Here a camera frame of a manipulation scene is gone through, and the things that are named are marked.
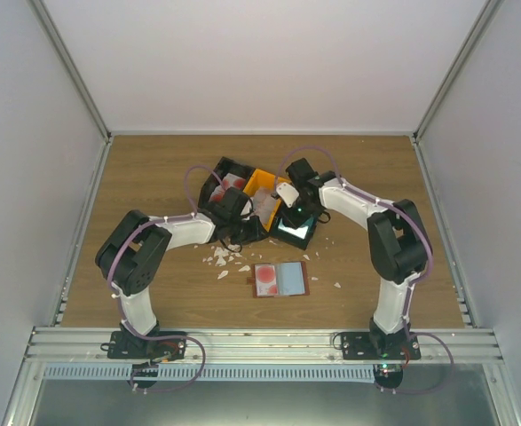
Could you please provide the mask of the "brown leather card holder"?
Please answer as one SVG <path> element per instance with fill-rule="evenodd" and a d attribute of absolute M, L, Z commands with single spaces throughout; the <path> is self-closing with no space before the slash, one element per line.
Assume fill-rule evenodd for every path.
<path fill-rule="evenodd" d="M 251 286 L 252 295 L 255 298 L 308 296 L 309 277 L 304 262 L 284 262 L 271 264 L 276 268 L 279 294 L 277 296 L 258 297 L 255 289 L 255 266 L 251 267 L 251 275 L 247 283 Z"/>

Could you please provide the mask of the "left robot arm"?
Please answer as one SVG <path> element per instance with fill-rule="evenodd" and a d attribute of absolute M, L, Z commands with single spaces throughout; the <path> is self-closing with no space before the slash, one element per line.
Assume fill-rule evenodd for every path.
<path fill-rule="evenodd" d="M 241 233 L 255 218 L 252 198 L 234 187 L 220 201 L 177 216 L 148 216 L 138 209 L 126 213 L 95 256 L 95 264 L 117 301 L 121 327 L 130 335 L 128 347 L 147 359 L 159 347 L 159 322 L 151 304 L 149 286 L 165 254 L 185 246 L 212 241 L 240 246 Z"/>

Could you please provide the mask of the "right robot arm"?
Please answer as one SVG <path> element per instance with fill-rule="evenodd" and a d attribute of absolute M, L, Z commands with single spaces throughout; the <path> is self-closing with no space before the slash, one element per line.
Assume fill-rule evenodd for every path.
<path fill-rule="evenodd" d="M 367 231 L 372 266 L 380 277 L 378 302 L 369 322 L 369 349 L 389 359 L 409 336 L 414 287 L 430 273 L 432 246 L 415 204 L 390 201 L 350 184 L 337 170 L 316 172 L 305 159 L 286 168 L 290 184 L 277 184 L 284 222 L 302 225 L 330 210 Z"/>

